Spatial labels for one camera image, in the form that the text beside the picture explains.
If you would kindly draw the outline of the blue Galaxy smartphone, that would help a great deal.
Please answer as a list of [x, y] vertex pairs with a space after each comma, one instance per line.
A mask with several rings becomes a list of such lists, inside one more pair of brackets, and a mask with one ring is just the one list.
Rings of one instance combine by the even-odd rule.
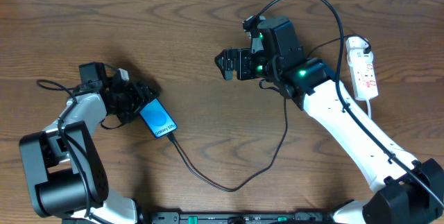
[[147, 103], [139, 112], [155, 138], [160, 138], [177, 129], [177, 124], [158, 99]]

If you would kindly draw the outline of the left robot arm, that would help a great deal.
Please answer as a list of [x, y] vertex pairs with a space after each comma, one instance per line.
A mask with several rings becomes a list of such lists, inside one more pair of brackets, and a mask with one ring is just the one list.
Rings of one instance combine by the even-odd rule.
[[37, 80], [46, 89], [68, 94], [67, 106], [40, 132], [19, 141], [31, 204], [42, 218], [63, 223], [151, 223], [149, 213], [133, 198], [112, 190], [92, 140], [105, 118], [116, 116], [122, 126], [131, 123], [158, 92], [128, 72], [106, 74], [107, 64], [79, 66], [81, 82], [68, 89], [50, 80]]

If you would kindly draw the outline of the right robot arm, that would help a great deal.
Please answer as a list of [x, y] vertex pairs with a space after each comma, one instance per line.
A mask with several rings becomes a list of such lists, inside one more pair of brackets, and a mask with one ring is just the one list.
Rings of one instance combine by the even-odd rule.
[[431, 223], [443, 215], [443, 168], [419, 162], [350, 98], [319, 58], [307, 58], [287, 17], [260, 19], [251, 45], [214, 59], [226, 80], [265, 78], [317, 120], [364, 175], [373, 197], [335, 209], [335, 223]]

